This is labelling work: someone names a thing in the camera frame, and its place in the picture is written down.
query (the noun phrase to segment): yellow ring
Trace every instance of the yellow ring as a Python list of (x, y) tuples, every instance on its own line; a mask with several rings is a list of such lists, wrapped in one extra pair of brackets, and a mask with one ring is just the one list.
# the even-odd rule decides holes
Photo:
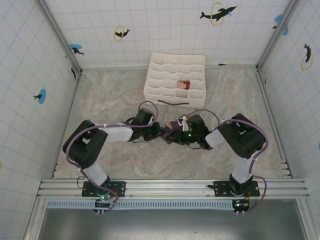
[(69, 68), (69, 66), (70, 66), (70, 62), (68, 62), (68, 65), (66, 66), (66, 69), (68, 70), (68, 73), (69, 73), (69, 74), (72, 74), (72, 72), (69, 71), (69, 69), (71, 69), (71, 67)]
[(312, 66), (312, 64), (314, 64), (314, 55), (312, 54), (312, 53), (310, 53), (311, 54), (311, 57), (312, 57), (312, 61), (311, 61), (311, 64), (310, 64), (310, 66), (308, 66), (307, 68), (304, 68), (303, 66), (304, 66), (304, 61), (305, 61), (305, 59), (307, 58), (307, 56), (304, 56), (303, 58), (302, 58), (302, 62), (301, 62), (301, 69), (303, 70), (303, 71), (307, 71), (307, 70), (309, 70), (309, 68), (311, 68), (311, 66)]
[[(121, 35), (121, 38), (119, 40), (116, 39), (116, 32), (119, 28), (122, 28), (122, 35)], [(114, 30), (114, 33), (113, 33), (113, 39), (116, 41), (116, 42), (120, 42), (123, 38), (124, 38), (124, 34), (125, 34), (125, 27), (120, 25), (120, 26), (117, 26), (116, 29)]]
[(211, 24), (212, 26), (220, 26), (221, 24), (224, 23), (225, 17), (222, 18), (222, 21), (219, 24), (214, 24), (214, 22), (212, 21), (212, 11), (214, 10), (215, 5), (220, 4), (222, 7), (224, 6), (221, 2), (217, 1), (215, 4), (212, 5), (211, 7), (211, 12), (210, 12), (210, 19), (211, 19)]

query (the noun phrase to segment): grid pattern wall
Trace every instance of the grid pattern wall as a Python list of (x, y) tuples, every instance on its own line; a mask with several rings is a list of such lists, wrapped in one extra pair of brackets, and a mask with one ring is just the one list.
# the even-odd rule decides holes
[(47, 4), (68, 43), (80, 45), (84, 55), (75, 55), (85, 69), (148, 66), (151, 53), (206, 55), (208, 65), (257, 64), (288, 2), (48, 0)]
[(22, 239), (51, 174), (76, 85), (67, 65), (34, 0), (1, 0), (0, 239)]
[(305, 178), (319, 217), (320, 1), (302, 2), (264, 71), (291, 169), (296, 178)]

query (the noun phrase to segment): white storage tray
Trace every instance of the white storage tray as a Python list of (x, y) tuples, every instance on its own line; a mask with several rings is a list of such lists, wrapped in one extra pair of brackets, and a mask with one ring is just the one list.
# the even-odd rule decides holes
[[(204, 55), (152, 53), (144, 97), (155, 104), (203, 108), (206, 100)], [(177, 88), (178, 80), (190, 81), (190, 89)]]

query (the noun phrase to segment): gray floor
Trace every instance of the gray floor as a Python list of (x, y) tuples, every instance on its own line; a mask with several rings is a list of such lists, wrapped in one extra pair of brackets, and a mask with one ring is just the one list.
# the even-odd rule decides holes
[[(66, 140), (86, 119), (96, 124), (116, 124), (138, 111), (144, 100), (147, 70), (106, 70), (84, 72), (80, 79), (66, 127)], [(205, 70), (205, 108), (221, 120), (242, 113), (261, 127), (269, 138), (268, 149), (259, 157), (253, 173), (265, 178), (280, 178), (280, 155), (261, 96), (254, 68), (207, 68)], [(193, 108), (158, 105), (158, 122), (176, 120)], [(202, 113), (206, 125), (217, 122)], [(234, 153), (226, 143), (212, 149), (192, 150), (187, 146), (168, 145), (158, 138), (148, 143), (116, 142), (106, 144), (99, 164), (113, 179), (225, 179), (234, 168)], [(55, 178), (77, 178), (80, 172), (69, 165), (61, 151)]]
[(266, 200), (254, 212), (49, 209), (40, 240), (304, 240), (295, 200)]

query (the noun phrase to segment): purple cable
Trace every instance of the purple cable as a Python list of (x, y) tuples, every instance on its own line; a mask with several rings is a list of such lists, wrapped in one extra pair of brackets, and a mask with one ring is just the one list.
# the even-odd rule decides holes
[[(262, 136), (264, 137), (264, 140), (265, 140), (265, 145), (264, 145), (264, 147), (263, 147), (260, 151), (258, 151), (255, 155), (253, 155), (253, 157), (252, 157), (252, 161), (251, 161), (250, 168), (249, 168), (249, 174), (252, 174), (251, 172), (252, 172), (252, 168), (253, 168), (253, 166), (254, 166), (254, 163), (255, 163), (256, 158), (257, 158), (264, 150), (266, 150), (267, 147), (268, 147), (268, 145), (269, 145), (268, 137), (267, 137), (266, 133), (265, 133), (260, 127), (258, 127), (257, 125), (254, 125), (254, 124), (252, 124), (252, 123), (250, 123), (250, 122), (243, 121), (243, 120), (238, 120), (238, 119), (228, 119), (228, 120), (225, 120), (222, 124), (227, 123), (227, 122), (234, 122), (234, 123), (241, 123), (241, 124), (248, 125), (248, 126), (254, 128), (254, 129), (258, 130), (258, 131), (262, 134)], [(259, 205), (262, 203), (262, 201), (264, 200), (264, 198), (265, 198), (265, 196), (266, 196), (266, 191), (267, 191), (267, 181), (266, 181), (262, 176), (257, 176), (257, 175), (252, 175), (252, 176), (253, 176), (254, 178), (258, 178), (258, 179), (262, 179), (262, 180), (263, 180), (263, 182), (264, 182), (264, 190), (263, 190), (263, 194), (262, 194), (260, 200), (257, 202), (257, 204), (254, 205), (252, 208), (250, 208), (248, 211), (246, 211), (246, 213), (251, 212), (253, 209), (255, 209), (257, 206), (259, 206)]]
[(95, 182), (93, 182), (89, 177), (88, 175), (83, 171), (83, 169), (76, 163), (76, 162), (72, 162), (69, 158), (69, 152), (70, 152), (70, 148), (71, 146), (74, 144), (74, 142), (82, 135), (82, 134), (85, 134), (86, 132), (88, 131), (91, 131), (93, 129), (98, 129), (98, 128), (116, 128), (116, 127), (123, 127), (123, 128), (147, 128), (147, 127), (150, 127), (152, 126), (152, 124), (154, 124), (158, 118), (158, 114), (159, 114), (159, 111), (158, 111), (158, 108), (157, 106), (151, 102), (151, 101), (143, 101), (142, 103), (140, 103), (138, 109), (140, 109), (141, 105), (144, 104), (144, 103), (151, 103), (154, 108), (155, 108), (155, 117), (154, 117), (154, 120), (147, 124), (147, 125), (122, 125), (122, 124), (114, 124), (114, 125), (108, 125), (108, 126), (104, 126), (104, 125), (95, 125), (95, 126), (91, 126), (91, 127), (88, 127), (84, 130), (82, 130), (81, 132), (79, 132), (77, 135), (74, 136), (74, 138), (70, 141), (70, 143), (68, 144), (68, 147), (66, 148), (66, 151), (65, 151), (65, 159), (66, 161), (71, 164), (71, 165), (74, 165), (76, 166), (78, 169), (80, 169), (80, 172), (83, 174), (83, 176), (89, 181), (89, 183), (91, 183), (92, 185), (94, 185), (95, 187), (99, 188), (99, 189), (102, 189), (102, 190), (105, 190), (105, 191), (108, 191), (110, 192), (114, 197), (115, 197), (115, 201), (113, 202), (113, 204), (109, 207), (108, 210), (106, 210), (105, 212), (109, 212), (111, 211), (111, 209), (116, 205), (117, 201), (118, 201), (118, 196), (117, 194), (112, 191), (111, 189), (108, 189), (106, 187), (103, 187), (103, 186), (99, 186), (98, 184), (96, 184)]
[(194, 110), (193, 112), (189, 113), (186, 117), (188, 118), (190, 115), (196, 113), (196, 112), (201, 112), (201, 111), (205, 111), (205, 112), (208, 112), (208, 113), (211, 113), (213, 116), (215, 116), (216, 120), (218, 121), (218, 126), (220, 125), (220, 120), (218, 118), (218, 116), (213, 112), (213, 111), (210, 111), (208, 109), (197, 109), (197, 110)]

